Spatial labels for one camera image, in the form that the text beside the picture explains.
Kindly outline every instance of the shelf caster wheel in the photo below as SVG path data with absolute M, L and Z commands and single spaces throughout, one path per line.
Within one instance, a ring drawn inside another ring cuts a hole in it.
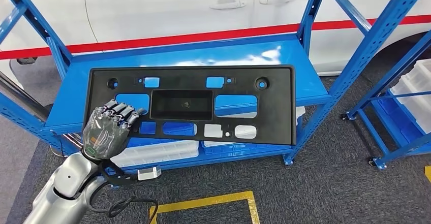
M 286 165 L 286 166 L 293 165 L 293 160 L 284 161 L 284 165 Z
M 343 114 L 340 115 L 340 119 L 343 120 L 343 121 L 348 121 L 349 117 L 347 116 L 347 113 L 343 113 Z
M 368 158 L 368 165 L 372 166 L 372 167 L 376 167 L 376 163 L 374 162 L 374 158 Z
M 387 168 L 386 163 L 382 162 L 381 159 L 377 157 L 369 158 L 368 165 L 377 167 L 379 170 L 385 170 Z
M 343 121 L 351 121 L 351 120 L 355 120 L 356 119 L 356 116 L 355 117 L 349 117 L 348 113 L 349 112 L 341 114 L 340 115 L 340 119 L 343 120 Z

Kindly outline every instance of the rectangular recess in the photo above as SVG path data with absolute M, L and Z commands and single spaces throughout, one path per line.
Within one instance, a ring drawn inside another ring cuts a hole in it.
M 151 96 L 151 119 L 212 120 L 212 90 L 156 89 Z

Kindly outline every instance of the black cable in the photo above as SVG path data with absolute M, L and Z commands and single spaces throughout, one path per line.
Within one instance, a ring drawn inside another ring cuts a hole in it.
M 152 199 L 137 199 L 135 197 L 130 197 L 128 199 L 123 199 L 123 200 L 116 201 L 109 208 L 105 208 L 105 209 L 97 209 L 97 208 L 95 208 L 93 206 L 94 197 L 96 196 L 96 194 L 103 187 L 105 187 L 106 185 L 109 185 L 109 184 L 110 184 L 109 182 L 103 183 L 98 188 L 96 188 L 96 190 L 90 196 L 90 205 L 89 205 L 89 208 L 90 208 L 91 211 L 96 212 L 96 213 L 106 213 L 109 218 L 113 218 L 113 217 L 117 216 L 118 214 L 120 214 L 131 202 L 142 202 L 142 203 L 150 202 L 150 203 L 154 203 L 156 205 L 156 207 L 154 209 L 154 212 L 152 213 L 152 215 L 151 215 L 148 223 L 152 222 L 152 220 L 156 216 L 157 210 L 159 208 L 159 204 L 158 204 L 157 200 L 152 200 Z

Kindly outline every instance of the gray carpet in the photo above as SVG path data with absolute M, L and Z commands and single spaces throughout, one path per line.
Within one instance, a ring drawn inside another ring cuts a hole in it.
M 155 180 L 104 191 L 99 202 L 128 196 L 172 203 L 245 190 L 254 193 L 261 223 L 431 223 L 430 155 L 412 156 L 378 171 L 366 159 L 380 155 L 360 120 L 341 121 L 372 84 L 399 58 L 402 45 L 381 52 L 361 74 L 298 154 L 292 166 L 281 156 L 165 171 Z M 334 78 L 324 78 L 330 85 Z M 307 108 L 308 115 L 313 110 Z M 391 139 L 382 130 L 383 138 Z M 30 203 L 62 159 L 39 143 L 8 223 L 22 223 Z M 82 223 L 146 223 L 149 204 L 131 204 L 116 218 L 88 212 Z M 158 223 L 251 223 L 245 201 L 163 213 Z

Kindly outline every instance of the blue metal shelf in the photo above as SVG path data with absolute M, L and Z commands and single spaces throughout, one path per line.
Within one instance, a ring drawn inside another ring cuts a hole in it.
M 346 113 L 345 119 L 355 120 L 355 115 L 361 117 L 372 137 L 376 140 L 377 145 L 382 150 L 384 154 L 383 157 L 374 157 L 370 160 L 370 164 L 375 164 L 380 170 L 386 169 L 387 162 L 399 157 L 431 153 L 431 133 L 426 134 L 416 123 L 416 119 L 409 110 L 396 99 L 398 97 L 431 94 L 431 91 L 393 95 L 389 89 L 386 89 L 391 81 L 396 79 L 408 66 L 414 63 L 430 46 L 431 30 L 428 31 L 385 76 L 383 76 L 352 110 Z M 385 89 L 386 93 L 382 96 L 381 92 Z M 390 151 L 387 148 L 385 142 L 379 136 L 364 112 L 364 108 L 367 106 L 373 108 L 378 118 L 397 144 L 398 149 Z
M 144 48 L 126 57 L 122 53 L 106 53 L 105 59 L 95 60 L 99 57 L 96 54 L 72 60 L 45 126 L 57 134 L 82 129 L 89 71 L 101 67 L 291 64 L 295 67 L 297 106 L 322 104 L 331 99 L 295 34 Z M 229 101 L 215 106 L 237 104 Z M 62 114 L 64 108 L 69 108 L 67 117 Z
M 0 25 L 0 38 L 4 38 L 19 16 L 24 16 L 42 39 L 48 44 L 57 69 L 63 79 L 54 106 L 47 120 L 35 118 L 15 102 L 0 94 L 0 108 L 9 119 L 37 137 L 47 141 L 57 150 L 73 153 L 74 143 L 60 141 L 59 135 L 82 130 L 89 71 L 100 67 L 139 66 L 201 66 L 201 65 L 278 65 L 295 67 L 296 105 L 318 105 L 307 124 L 297 133 L 296 145 L 283 150 L 261 149 L 242 155 L 205 155 L 200 148 L 196 158 L 160 163 L 164 169 L 196 166 L 217 162 L 235 161 L 253 157 L 282 154 L 285 164 L 293 159 L 316 128 L 341 99 L 353 81 L 359 76 L 385 40 L 394 31 L 417 0 L 390 0 L 379 18 L 371 26 L 348 0 L 335 0 L 364 34 L 364 39 L 352 55 L 341 75 L 326 90 L 308 59 L 312 25 L 322 0 L 309 0 L 295 34 L 271 35 L 234 40 L 212 41 L 163 47 L 142 48 L 72 56 L 55 34 L 48 22 L 30 0 L 11 0 L 16 9 L 9 19 Z M 19 94 L 16 98 L 28 98 Z M 228 101 L 216 104 L 216 110 L 224 113 L 241 113 L 252 105 Z
M 406 139 L 406 136 L 401 133 L 400 127 L 393 121 L 393 119 L 386 113 L 385 108 L 382 107 L 382 104 L 379 103 L 378 100 L 371 101 L 372 109 L 382 122 L 382 124 L 385 126 L 386 130 L 389 132 L 391 137 L 394 139 L 395 143 L 398 147 L 404 147 L 411 143 L 411 141 L 408 141 Z M 408 153 L 408 155 L 415 155 L 415 154 L 426 154 L 431 153 L 431 144 L 425 144 L 421 146 L 420 148 L 411 151 Z
M 199 146 L 199 155 L 194 158 L 178 159 L 175 161 L 159 162 L 159 163 L 146 164 L 146 165 L 137 165 L 132 167 L 125 167 L 122 169 L 125 171 L 133 172 L 134 170 L 137 170 L 137 169 L 144 169 L 152 166 L 160 166 L 160 168 L 163 170 L 169 170 L 169 169 L 175 169 L 175 168 L 193 167 L 193 166 L 201 166 L 201 165 L 214 164 L 214 163 L 239 161 L 242 159 L 252 159 L 257 157 L 288 154 L 292 152 L 293 149 L 290 148 L 290 146 L 285 146 L 285 147 L 287 149 L 273 150 L 272 148 L 264 148 L 258 151 L 250 150 L 250 151 L 235 152 L 233 154 L 205 154 L 204 149 L 201 146 Z

